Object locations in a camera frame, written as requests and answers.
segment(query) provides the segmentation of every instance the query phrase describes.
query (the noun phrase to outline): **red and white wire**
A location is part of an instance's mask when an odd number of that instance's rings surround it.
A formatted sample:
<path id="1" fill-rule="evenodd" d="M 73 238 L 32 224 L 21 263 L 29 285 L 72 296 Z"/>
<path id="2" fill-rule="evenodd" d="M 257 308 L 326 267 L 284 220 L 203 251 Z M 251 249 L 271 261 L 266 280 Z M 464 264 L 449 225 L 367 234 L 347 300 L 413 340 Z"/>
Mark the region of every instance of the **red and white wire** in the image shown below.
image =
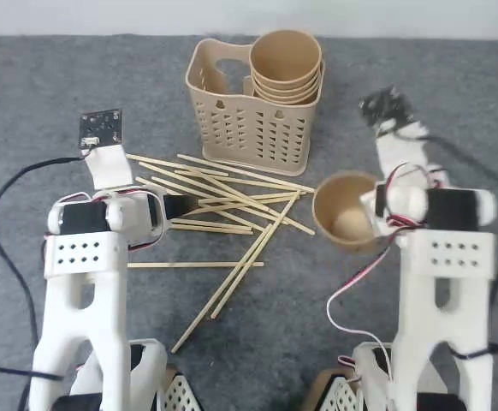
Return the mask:
<path id="1" fill-rule="evenodd" d="M 349 290 L 351 287 L 353 287 L 356 283 L 361 281 L 367 274 L 369 274 L 373 268 L 375 268 L 383 259 L 386 257 L 386 254 L 388 254 L 388 251 L 390 249 L 390 245 L 388 245 L 382 252 L 380 252 L 377 257 L 370 263 L 368 264 L 363 270 L 359 271 L 356 273 L 352 278 L 350 278 L 348 281 L 346 281 L 339 289 L 337 289 L 327 300 L 327 318 L 329 319 L 329 322 L 338 330 L 347 332 L 349 334 L 358 334 L 361 336 L 368 336 L 375 340 L 378 343 L 378 346 L 384 353 L 384 357 L 386 358 L 386 367 L 388 369 L 388 378 L 392 380 L 392 367 L 390 364 L 389 356 L 388 356 L 388 351 L 386 350 L 386 347 L 384 346 L 384 343 L 378 338 L 376 335 L 374 335 L 370 331 L 365 331 L 365 330 L 358 330 L 354 328 L 347 328 L 342 325 L 339 325 L 336 323 L 336 321 L 333 320 L 331 316 L 331 311 L 330 311 L 330 306 L 331 302 L 335 298 L 337 298 L 339 295 L 344 293 L 345 291 Z"/>

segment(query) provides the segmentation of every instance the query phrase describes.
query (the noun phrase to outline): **bamboo skewer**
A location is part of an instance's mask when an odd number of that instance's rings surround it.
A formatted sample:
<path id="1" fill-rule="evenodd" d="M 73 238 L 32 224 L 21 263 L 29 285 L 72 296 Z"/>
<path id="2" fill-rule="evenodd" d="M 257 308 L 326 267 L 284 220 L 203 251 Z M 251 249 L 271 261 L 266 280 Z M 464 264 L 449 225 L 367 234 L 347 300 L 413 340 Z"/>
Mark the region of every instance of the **bamboo skewer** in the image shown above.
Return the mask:
<path id="1" fill-rule="evenodd" d="M 252 231 L 247 231 L 245 229 L 223 229 L 220 227 L 202 227 L 200 225 L 188 225 L 188 224 L 171 224 L 171 229 L 186 229 L 189 231 L 207 231 L 210 233 L 223 233 L 223 234 L 252 235 Z"/>
<path id="2" fill-rule="evenodd" d="M 149 157 L 143 157 L 143 156 L 136 156 L 134 154 L 126 154 L 126 157 L 129 158 L 129 159 L 131 159 L 131 160 L 144 161 L 144 162 L 152 163 L 152 164 L 165 165 L 167 167 L 171 167 L 172 169 L 184 169 L 184 170 L 187 170 L 187 167 L 188 167 L 185 164 L 172 163 L 170 161 L 157 160 L 155 158 L 149 158 Z M 214 176 L 228 177 L 228 173 L 223 173 L 222 171 L 202 169 L 201 167 L 197 167 L 197 169 L 199 171 L 201 171 L 202 173 L 212 174 Z"/>
<path id="3" fill-rule="evenodd" d="M 251 254 L 251 257 L 248 260 L 249 263 L 254 262 L 255 259 L 257 259 L 257 257 L 259 256 L 259 254 L 263 251 L 264 247 L 266 247 L 266 244 L 268 243 L 271 236 L 276 231 L 277 227 L 282 222 L 282 219 L 287 215 L 287 213 L 291 209 L 291 206 L 293 206 L 296 199 L 297 199 L 297 196 L 294 195 L 293 198 L 287 203 L 287 205 L 285 205 L 285 208 L 283 208 L 283 211 L 280 214 L 280 216 L 277 218 L 277 220 L 274 222 L 274 224 L 272 224 L 270 229 L 267 230 L 266 235 L 264 236 L 263 240 L 258 244 L 254 253 Z M 232 293 L 234 293 L 236 287 L 241 282 L 241 280 L 243 279 L 243 277 L 245 276 L 245 274 L 247 273 L 249 268 L 251 268 L 250 265 L 246 265 L 245 267 L 243 267 L 243 269 L 240 271 L 240 274 L 238 274 L 238 277 L 232 282 L 232 284 L 230 285 L 230 287 L 228 288 L 226 293 L 224 293 L 224 295 L 222 296 L 222 299 L 216 305 L 215 310 L 213 311 L 213 313 L 211 313 L 212 319 L 215 319 L 216 316 L 221 312 L 222 307 L 224 307 L 224 304 L 226 304 L 226 302 L 228 301 L 228 298 L 230 298 Z"/>
<path id="4" fill-rule="evenodd" d="M 127 268 L 226 268 L 236 267 L 237 261 L 191 261 L 186 263 L 128 263 Z M 256 261 L 251 267 L 264 267 L 262 261 Z"/>
<path id="5" fill-rule="evenodd" d="M 238 264 L 228 274 L 228 276 L 224 279 L 224 281 L 221 283 L 219 288 L 216 289 L 213 296 L 207 301 L 205 306 L 198 313 L 198 315 L 193 320 L 193 322 L 184 331 L 181 338 L 179 338 L 179 341 L 177 341 L 175 346 L 171 349 L 171 353 L 173 353 L 173 354 L 176 353 L 178 351 L 178 349 L 181 347 L 181 345 L 190 337 L 190 335 L 192 334 L 194 329 L 198 326 L 198 324 L 201 322 L 201 320 L 204 318 L 204 316 L 207 314 L 207 312 L 210 310 L 210 308 L 213 306 L 213 304 L 215 304 L 215 301 L 221 296 L 222 292 L 228 287 L 230 282 L 234 279 L 235 275 L 240 270 L 240 268 L 246 263 L 247 259 L 253 254 L 253 252 L 258 247 L 260 242 L 270 232 L 271 227 L 272 227 L 272 225 L 269 224 L 268 227 L 266 227 L 266 229 L 264 229 L 264 231 L 258 236 L 257 240 L 251 245 L 251 247 L 249 247 L 249 249 L 246 251 L 246 253 L 243 255 L 243 257 L 241 257 L 240 261 L 238 261 Z"/>
<path id="6" fill-rule="evenodd" d="M 287 191 L 285 193 L 272 193 L 272 194 L 257 194 L 250 195 L 254 200 L 267 200 L 267 199 L 277 199 L 279 197 L 288 197 L 289 199 L 295 194 L 294 191 Z M 230 202 L 232 199 L 229 197 L 211 197 L 210 199 L 202 199 L 199 200 L 200 204 L 209 204 L 209 203 L 226 203 Z"/>
<path id="7" fill-rule="evenodd" d="M 277 199 L 265 199 L 265 200 L 261 200 L 260 202 L 263 204 L 282 203 L 283 201 L 289 201 L 290 199 L 291 199 L 291 197 L 285 196 L 285 197 L 279 197 Z M 247 206 L 247 204 L 244 204 L 244 203 L 227 203 L 227 204 L 223 204 L 223 205 L 212 205 L 212 206 L 197 208 L 196 210 L 190 211 L 187 215 L 192 216 L 194 214 L 202 214 L 205 212 L 213 212 L 213 211 L 220 211 L 220 210 L 229 210 L 231 208 L 239 208 L 242 211 L 252 213 L 251 209 L 249 209 L 251 211 L 247 211 L 248 209 L 246 208 L 246 206 Z"/>
<path id="8" fill-rule="evenodd" d="M 208 182 L 212 182 L 213 184 L 215 184 L 216 186 L 218 186 L 220 188 L 212 187 L 209 184 L 204 184 L 202 182 L 198 182 L 196 180 L 193 180 L 193 179 L 185 177 L 185 176 L 180 176 L 180 175 L 172 173 L 170 171 L 160 169 L 159 167 L 156 167 L 156 166 L 151 165 L 151 164 L 145 164 L 145 163 L 139 163 L 139 164 L 142 165 L 143 167 L 146 167 L 149 170 L 153 170 L 153 171 L 156 171 L 158 173 L 164 174 L 166 176 L 176 178 L 177 180 L 187 182 L 188 184 L 192 184 L 196 187 L 203 188 L 207 191 L 211 191 L 212 193 L 217 193 L 220 195 L 225 195 L 226 197 L 231 197 L 233 200 L 237 200 L 239 202 L 246 203 L 249 206 L 253 206 L 259 210 L 266 211 L 274 217 L 279 217 L 279 215 L 280 215 L 280 213 L 277 212 L 276 210 L 269 208 L 268 206 L 261 204 L 261 203 L 257 202 L 256 200 L 251 199 L 250 197 L 247 197 L 245 194 L 243 194 L 243 193 L 227 186 L 226 184 L 215 180 L 213 177 L 207 176 L 207 175 L 205 175 L 205 174 L 203 174 L 195 169 L 191 169 L 191 171 L 198 174 L 199 177 L 204 178 Z M 305 231 L 306 233 L 308 233 L 310 235 L 316 234 L 313 229 L 309 229 L 308 227 L 304 226 L 303 224 L 301 224 L 297 221 L 294 221 L 292 218 L 287 217 L 287 218 L 285 218 L 285 221 L 287 221 L 289 224 L 293 225 L 297 229 Z"/>
<path id="9" fill-rule="evenodd" d="M 243 229 L 244 231 L 251 231 L 251 227 L 247 227 L 246 225 L 215 223 L 214 221 L 190 220 L 188 218 L 172 218 L 171 223 L 201 225 L 202 227 L 220 227 L 222 229 Z"/>
<path id="10" fill-rule="evenodd" d="M 216 169 L 230 171 L 232 173 L 242 174 L 244 176 L 250 176 L 253 178 L 258 178 L 259 180 L 264 180 L 266 182 L 273 182 L 275 184 L 280 184 L 282 186 L 288 186 L 288 187 L 295 188 L 295 189 L 300 190 L 300 191 L 306 191 L 307 193 L 313 193 L 315 191 L 311 187 L 301 186 L 300 184 L 295 184 L 293 182 L 285 182 L 283 180 L 280 180 L 280 179 L 274 178 L 274 177 L 262 176 L 260 174 L 253 173 L 251 171 L 236 169 L 235 167 L 230 167 L 230 166 L 225 165 L 225 164 L 213 163 L 211 161 L 203 160 L 201 158 L 185 156 L 184 154 L 177 154 L 177 157 L 182 158 L 183 160 L 192 161 L 194 163 L 208 165 L 208 166 L 214 167 Z"/>
<path id="11" fill-rule="evenodd" d="M 184 187 L 181 184 L 176 184 L 174 182 L 169 182 L 167 180 L 163 180 L 163 179 L 157 178 L 155 176 L 152 176 L 151 179 L 155 180 L 157 182 L 161 182 L 165 186 L 171 186 L 173 188 L 178 188 L 181 191 L 184 191 L 185 193 L 197 195 L 199 197 L 213 198 L 211 195 L 208 195 L 206 193 L 202 193 L 201 191 L 194 190 L 194 189 L 188 188 L 188 187 Z M 144 178 L 141 178 L 141 177 L 137 177 L 136 180 L 138 182 L 142 182 L 143 184 L 153 184 L 153 185 L 157 186 L 157 184 L 155 182 L 149 182 L 148 180 L 145 180 Z M 215 213 L 218 214 L 219 216 L 223 216 L 223 217 L 228 218 L 228 219 L 230 219 L 232 221 L 235 221 L 236 223 L 240 223 L 240 224 L 246 225 L 247 227 L 252 227 L 254 229 L 257 229 L 258 231 L 264 231 L 264 228 L 262 228 L 260 225 L 252 223 L 250 221 L 247 221 L 244 218 L 235 216 L 234 214 L 230 214 L 229 212 L 215 211 Z"/>
<path id="12" fill-rule="evenodd" d="M 191 177 L 197 176 L 192 171 L 186 171 L 186 170 L 175 170 L 175 173 L 180 174 L 181 176 L 191 176 Z M 278 190 L 292 190 L 293 189 L 292 187 L 289 187 L 289 186 L 284 186 L 281 184 L 274 184 L 271 182 L 257 182 L 255 180 L 243 180 L 242 178 L 233 178 L 233 177 L 219 176 L 219 175 L 214 175 L 214 176 L 220 182 L 236 182 L 238 184 L 246 184 L 247 186 L 277 188 Z"/>
<path id="13" fill-rule="evenodd" d="M 198 177 L 200 178 L 203 178 L 205 179 L 206 181 L 208 182 L 211 182 L 213 184 L 215 184 L 216 186 L 224 189 L 226 192 L 228 193 L 231 193 L 232 195 L 234 195 L 236 198 L 240 199 L 240 200 L 244 200 L 243 202 L 248 202 L 250 203 L 249 205 L 250 206 L 253 206 L 259 210 L 262 210 L 262 211 L 266 211 L 268 212 L 269 214 L 271 214 L 272 216 L 274 217 L 279 217 L 280 216 L 280 213 L 277 212 L 276 210 L 272 209 L 272 208 L 269 208 L 268 206 L 264 205 L 264 202 L 263 201 L 260 201 L 260 202 L 257 202 L 249 197 L 247 197 L 245 194 L 243 194 L 242 192 L 234 189 L 234 188 L 231 188 L 230 186 L 227 186 L 226 184 L 224 184 L 223 182 L 220 182 L 218 181 L 215 177 L 213 176 L 206 176 L 205 174 L 203 173 L 200 173 L 199 171 L 197 171 L 196 169 L 191 169 L 191 171 L 196 174 Z M 305 231 L 306 233 L 310 234 L 310 235 L 315 235 L 315 231 L 313 229 L 309 229 L 308 227 L 306 227 L 305 225 L 297 222 L 297 221 L 294 221 L 293 219 L 289 218 L 289 217 L 285 217 L 283 219 L 283 222 L 284 223 L 287 223 L 287 224 L 291 224 L 293 225 L 294 227 L 296 227 L 297 229 L 301 229 L 302 231 Z"/>

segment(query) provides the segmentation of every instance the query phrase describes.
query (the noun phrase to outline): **cup rim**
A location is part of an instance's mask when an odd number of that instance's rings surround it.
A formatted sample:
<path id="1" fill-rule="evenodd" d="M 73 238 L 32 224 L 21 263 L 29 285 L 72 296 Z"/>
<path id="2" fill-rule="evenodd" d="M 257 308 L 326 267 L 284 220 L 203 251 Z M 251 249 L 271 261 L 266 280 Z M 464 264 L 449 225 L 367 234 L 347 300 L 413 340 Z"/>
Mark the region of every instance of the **cup rim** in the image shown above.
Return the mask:
<path id="1" fill-rule="evenodd" d="M 342 177 L 363 177 L 364 179 L 367 179 L 370 182 L 373 182 L 373 184 L 378 181 L 378 179 L 375 176 L 373 176 L 372 174 L 366 173 L 364 171 L 346 170 L 346 171 L 341 171 L 341 172 L 334 173 L 332 176 L 329 176 L 325 180 L 323 180 L 321 182 L 321 184 L 319 184 L 319 186 L 317 186 L 316 192 L 314 193 L 314 197 L 313 197 L 313 199 L 311 201 L 311 214 L 312 214 L 312 216 L 314 218 L 314 222 L 316 223 L 316 225 L 318 226 L 318 228 L 320 229 L 320 231 L 323 234 L 325 234 L 325 236 L 328 237 L 332 242 L 334 242 L 336 244 L 339 244 L 341 246 L 347 246 L 347 247 L 350 247 L 350 246 L 356 246 L 356 247 L 357 246 L 365 246 L 367 244 L 370 244 L 372 241 L 374 241 L 375 240 L 375 236 L 370 235 L 368 238 L 366 238 L 364 240 L 347 240 L 347 239 L 344 239 L 344 238 L 341 238 L 341 237 L 337 237 L 335 235 L 332 235 L 327 229 L 325 229 L 323 227 L 323 225 L 321 224 L 321 222 L 319 221 L 319 219 L 317 218 L 317 216 L 316 216 L 316 197 L 317 197 L 317 194 L 328 183 L 330 183 L 333 180 L 336 180 L 338 178 L 342 178 Z"/>

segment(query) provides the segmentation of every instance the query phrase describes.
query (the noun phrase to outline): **basket handle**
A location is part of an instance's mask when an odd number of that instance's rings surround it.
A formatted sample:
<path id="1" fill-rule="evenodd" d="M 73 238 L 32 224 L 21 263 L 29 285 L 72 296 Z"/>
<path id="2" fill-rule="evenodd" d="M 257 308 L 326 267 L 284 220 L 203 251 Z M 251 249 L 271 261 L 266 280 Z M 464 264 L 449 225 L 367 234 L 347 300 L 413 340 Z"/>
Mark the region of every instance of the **basket handle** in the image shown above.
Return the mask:
<path id="1" fill-rule="evenodd" d="M 216 39 L 207 39 L 205 40 L 205 47 L 209 53 L 208 57 L 213 63 L 230 59 L 249 64 L 252 45 L 232 45 Z"/>

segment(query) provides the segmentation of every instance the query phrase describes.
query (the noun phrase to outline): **slotted basket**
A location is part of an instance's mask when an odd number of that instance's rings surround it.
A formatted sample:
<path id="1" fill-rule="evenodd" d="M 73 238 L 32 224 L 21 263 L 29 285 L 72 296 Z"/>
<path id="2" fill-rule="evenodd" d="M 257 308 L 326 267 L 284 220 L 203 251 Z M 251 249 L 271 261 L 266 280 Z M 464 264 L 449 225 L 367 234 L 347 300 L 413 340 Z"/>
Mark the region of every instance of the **slotted basket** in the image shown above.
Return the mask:
<path id="1" fill-rule="evenodd" d="M 317 95 L 308 104 L 281 105 L 253 97 L 250 77 L 243 79 L 243 94 L 228 94 L 226 75 L 216 63 L 233 59 L 249 64 L 251 47 L 215 39 L 204 39 L 196 46 L 186 83 L 199 123 L 203 155 L 211 161 L 298 176 L 308 161 L 324 65 Z"/>

